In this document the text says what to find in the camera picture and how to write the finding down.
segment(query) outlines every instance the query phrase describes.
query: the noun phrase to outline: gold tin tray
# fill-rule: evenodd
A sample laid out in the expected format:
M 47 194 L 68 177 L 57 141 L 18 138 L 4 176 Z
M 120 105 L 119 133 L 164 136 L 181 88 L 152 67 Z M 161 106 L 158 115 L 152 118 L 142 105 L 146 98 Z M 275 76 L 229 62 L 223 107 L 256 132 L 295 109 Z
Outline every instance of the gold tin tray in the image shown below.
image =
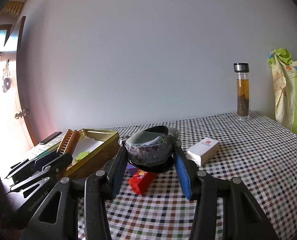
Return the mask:
M 68 166 L 65 172 L 65 176 L 71 179 L 85 178 L 93 172 L 99 170 L 102 166 L 104 166 L 106 161 L 117 154 L 120 148 L 118 144 L 119 136 L 117 131 L 84 128 L 78 132 L 81 134 L 79 141 L 87 136 L 97 141 L 104 141 L 104 143 L 90 152 L 79 162 L 75 162 L 75 160 L 73 160 L 72 165 Z

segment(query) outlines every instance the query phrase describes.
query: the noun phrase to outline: glass tea bottle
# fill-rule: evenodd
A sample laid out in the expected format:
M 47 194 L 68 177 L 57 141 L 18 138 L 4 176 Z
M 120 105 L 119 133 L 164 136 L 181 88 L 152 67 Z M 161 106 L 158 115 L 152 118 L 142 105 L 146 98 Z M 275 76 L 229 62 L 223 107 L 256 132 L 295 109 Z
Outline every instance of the glass tea bottle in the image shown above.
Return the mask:
M 248 63 L 234 63 L 234 71 L 237 73 L 236 85 L 238 89 L 238 120 L 250 119 L 250 83 Z

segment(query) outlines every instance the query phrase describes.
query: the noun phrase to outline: table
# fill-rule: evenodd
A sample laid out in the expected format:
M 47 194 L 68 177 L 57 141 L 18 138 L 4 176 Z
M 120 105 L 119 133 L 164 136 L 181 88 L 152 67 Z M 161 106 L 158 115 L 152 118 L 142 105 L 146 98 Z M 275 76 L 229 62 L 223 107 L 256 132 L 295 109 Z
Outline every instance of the table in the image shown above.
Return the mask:
M 247 122 L 234 114 L 110 128 L 132 135 L 154 125 L 179 129 L 185 151 L 211 137 L 220 150 L 200 169 L 214 177 L 238 176 L 247 185 L 274 225 L 280 239 L 291 239 L 297 230 L 297 136 L 272 119 L 255 111 Z M 188 201 L 175 169 L 159 174 L 145 196 L 133 193 L 124 175 L 120 194 L 106 202 L 112 239 L 188 239 L 195 201 Z M 85 239 L 84 204 L 79 201 L 78 236 Z M 223 202 L 218 199 L 216 239 L 222 237 Z

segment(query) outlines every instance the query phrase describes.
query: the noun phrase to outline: green sponge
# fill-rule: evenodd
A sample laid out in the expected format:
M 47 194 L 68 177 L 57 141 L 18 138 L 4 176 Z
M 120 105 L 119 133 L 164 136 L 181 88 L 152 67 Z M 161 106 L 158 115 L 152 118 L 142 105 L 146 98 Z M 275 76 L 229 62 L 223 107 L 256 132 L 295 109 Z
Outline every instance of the green sponge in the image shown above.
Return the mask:
M 87 156 L 90 152 L 86 151 L 86 152 L 82 152 L 80 153 L 77 157 L 76 157 L 76 162 L 78 163 L 81 159 L 83 159 L 85 156 Z

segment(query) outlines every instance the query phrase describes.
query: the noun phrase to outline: wooden door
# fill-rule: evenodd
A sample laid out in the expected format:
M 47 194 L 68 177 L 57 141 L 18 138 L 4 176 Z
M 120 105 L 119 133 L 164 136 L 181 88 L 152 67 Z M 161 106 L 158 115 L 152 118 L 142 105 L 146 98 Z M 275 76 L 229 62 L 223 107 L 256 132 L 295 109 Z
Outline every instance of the wooden door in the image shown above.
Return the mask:
M 24 154 L 34 146 L 23 117 L 25 111 L 18 94 L 16 59 L 24 22 L 25 17 L 15 26 L 0 56 L 0 176 L 2 179 L 7 175 L 10 167 L 21 161 Z

